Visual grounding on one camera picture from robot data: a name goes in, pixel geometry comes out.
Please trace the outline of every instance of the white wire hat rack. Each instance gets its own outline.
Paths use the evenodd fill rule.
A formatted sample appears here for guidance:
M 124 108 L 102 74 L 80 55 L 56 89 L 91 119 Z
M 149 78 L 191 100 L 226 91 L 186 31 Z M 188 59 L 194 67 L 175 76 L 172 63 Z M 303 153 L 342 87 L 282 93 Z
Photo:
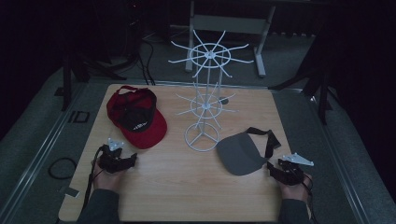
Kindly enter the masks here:
M 190 109 L 178 113 L 178 115 L 193 113 L 198 120 L 196 123 L 193 123 L 190 127 L 187 128 L 184 136 L 187 145 L 196 151 L 209 151 L 213 149 L 217 143 L 219 142 L 219 131 L 217 129 L 221 126 L 217 120 L 217 116 L 222 112 L 236 112 L 236 110 L 230 110 L 223 108 L 223 105 L 228 103 L 228 99 L 235 96 L 235 94 L 228 97 L 220 97 L 221 90 L 221 81 L 222 75 L 225 74 L 227 77 L 232 77 L 227 71 L 224 69 L 224 66 L 228 64 L 230 61 L 238 62 L 238 63 L 253 63 L 253 61 L 243 61 L 238 60 L 232 57 L 231 51 L 235 49 L 244 49 L 248 46 L 235 47 L 231 49 L 227 49 L 226 47 L 220 44 L 221 39 L 225 35 L 225 31 L 222 33 L 217 43 L 204 43 L 201 38 L 193 31 L 194 36 L 198 39 L 199 45 L 188 48 L 184 46 L 180 46 L 172 41 L 172 44 L 176 47 L 187 49 L 190 54 L 186 59 L 178 60 L 178 61 L 168 61 L 169 63 L 183 63 L 191 60 L 192 63 L 196 65 L 196 72 L 192 76 L 196 78 L 195 82 L 193 82 L 193 86 L 195 88 L 195 98 L 189 99 L 177 94 L 178 97 L 187 100 L 190 102 Z M 213 90 L 209 92 L 210 84 L 210 76 L 212 69 L 219 68 L 219 80 L 214 85 Z M 205 84 L 205 93 L 201 93 L 199 90 L 199 75 L 202 71 L 206 69 L 207 79 Z M 210 124 L 208 121 L 214 120 L 217 127 L 215 125 Z M 206 138 L 211 142 L 208 147 L 207 144 L 204 144 L 203 147 L 200 146 L 199 142 Z

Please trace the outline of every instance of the gray floor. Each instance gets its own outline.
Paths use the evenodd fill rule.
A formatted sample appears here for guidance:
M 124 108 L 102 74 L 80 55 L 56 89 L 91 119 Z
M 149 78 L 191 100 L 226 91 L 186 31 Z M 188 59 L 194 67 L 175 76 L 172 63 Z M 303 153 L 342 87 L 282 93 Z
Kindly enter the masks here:
M 178 44 L 187 44 L 185 34 L 177 33 L 172 38 Z M 168 62 L 183 59 L 186 56 L 184 49 L 164 44 L 155 35 L 146 40 L 154 47 L 149 71 L 157 85 L 192 83 L 193 74 L 184 72 L 184 63 Z M 267 77 L 257 76 L 254 63 L 230 63 L 226 70 L 233 78 L 225 77 L 223 84 L 265 88 L 287 80 L 294 76 L 312 41 L 313 38 L 304 36 L 286 38 L 271 35 L 262 54 Z M 249 49 L 236 50 L 233 54 L 235 58 L 253 59 L 251 47 L 255 42 L 251 39 L 246 42 L 250 44 Z M 237 46 L 246 43 L 238 40 L 228 44 Z M 141 54 L 147 62 L 149 45 L 142 46 Z M 128 77 L 123 83 L 145 83 L 138 65 L 118 73 Z M 315 102 L 299 91 L 305 82 L 303 80 L 286 90 L 274 92 L 274 97 L 292 152 L 315 162 L 314 167 L 303 169 L 314 177 L 314 208 L 319 223 L 395 223 L 395 203 L 346 112 L 333 98 L 329 98 L 333 110 L 327 111 L 328 125 L 323 126 L 318 120 Z M 70 180 L 50 178 L 48 168 L 62 157 L 78 161 L 106 88 L 111 83 L 120 82 L 93 76 L 89 83 L 75 83 L 73 103 L 64 112 L 60 111 L 62 97 L 53 96 L 56 89 L 62 86 L 62 71 L 45 83 L 1 142 L 3 156 L 0 157 L 0 174 L 6 181 L 0 184 L 0 218 L 5 223 L 57 221 L 64 199 L 59 189 L 68 186 Z M 70 122 L 73 111 L 90 112 L 88 122 Z M 57 175 L 73 174 L 72 165 L 66 162 L 57 164 L 53 170 Z

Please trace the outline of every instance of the hand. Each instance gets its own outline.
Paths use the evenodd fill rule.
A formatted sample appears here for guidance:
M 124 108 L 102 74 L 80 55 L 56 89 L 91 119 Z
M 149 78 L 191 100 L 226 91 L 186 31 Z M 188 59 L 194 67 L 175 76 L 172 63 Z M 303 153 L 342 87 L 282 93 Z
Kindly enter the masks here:
M 106 170 L 100 168 L 98 162 L 99 159 L 97 160 L 95 164 L 95 168 L 93 170 L 93 176 L 96 176 L 93 180 L 93 188 L 109 189 L 118 193 L 120 189 L 120 182 L 122 180 L 122 177 L 126 173 L 126 170 L 111 174 L 108 173 Z
M 304 183 L 306 186 L 309 187 L 311 184 L 312 176 L 307 175 L 304 178 Z M 280 182 L 277 182 L 280 186 L 280 191 L 282 192 L 282 198 L 283 199 L 294 199 L 294 200 L 300 200 L 305 203 L 308 201 L 308 190 L 305 188 L 303 184 L 298 184 L 294 186 L 289 186 L 282 184 Z

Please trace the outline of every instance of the dark background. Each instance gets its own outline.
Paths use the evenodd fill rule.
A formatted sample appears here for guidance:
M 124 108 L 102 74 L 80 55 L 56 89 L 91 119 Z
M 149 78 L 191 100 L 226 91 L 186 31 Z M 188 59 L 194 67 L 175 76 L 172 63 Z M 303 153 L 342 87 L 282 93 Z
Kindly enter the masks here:
M 76 2 L 90 10 L 91 1 Z M 141 2 L 128 3 L 139 5 Z M 223 11 L 217 1 L 202 2 L 197 10 L 209 14 L 232 12 L 238 16 L 262 16 L 261 9 L 249 4 L 244 10 L 235 10 L 237 1 L 227 1 L 228 8 L 222 7 Z M 396 40 L 392 34 L 396 33 L 396 4 L 390 0 L 337 1 L 336 4 L 347 7 L 282 4 L 276 9 L 270 31 L 288 36 L 293 33 L 317 35 L 304 61 L 307 67 L 318 63 L 312 55 L 324 56 L 332 50 L 337 52 L 331 70 L 331 85 L 336 88 L 341 105 L 395 199 L 396 184 L 392 178 L 396 171 L 393 159 L 396 148 L 393 141 L 396 125 L 393 92 L 396 85 Z M 58 33 L 54 32 L 56 24 L 53 20 L 54 15 L 62 15 L 58 12 L 64 12 L 65 8 L 60 6 L 53 5 L 51 1 L 0 0 L 1 138 L 47 78 L 62 66 L 63 45 L 56 35 Z M 69 11 L 61 18 L 70 21 L 78 17 L 81 12 L 78 11 L 83 8 L 77 7 L 77 11 Z M 134 18 L 126 20 L 136 20 L 137 17 L 163 34 L 164 38 L 168 36 L 170 23 L 188 24 L 188 1 L 147 1 L 141 9 L 134 12 Z M 67 23 L 71 25 L 69 28 L 78 30 L 78 27 L 86 25 L 96 32 L 96 29 L 104 29 L 95 24 L 96 20 L 90 14 L 87 15 L 85 20 Z M 84 34 L 73 38 L 98 44 L 95 49 L 104 54 L 114 49 L 111 44 L 90 39 Z

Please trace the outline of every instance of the sleeve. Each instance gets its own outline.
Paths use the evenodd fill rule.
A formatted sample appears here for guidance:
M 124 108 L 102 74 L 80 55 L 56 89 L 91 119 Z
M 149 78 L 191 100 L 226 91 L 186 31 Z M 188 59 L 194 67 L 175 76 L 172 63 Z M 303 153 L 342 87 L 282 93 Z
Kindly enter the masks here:
M 77 224 L 119 224 L 120 195 L 108 189 L 95 189 Z
M 309 224 L 306 203 L 299 200 L 284 199 L 280 206 L 278 223 L 280 224 Z

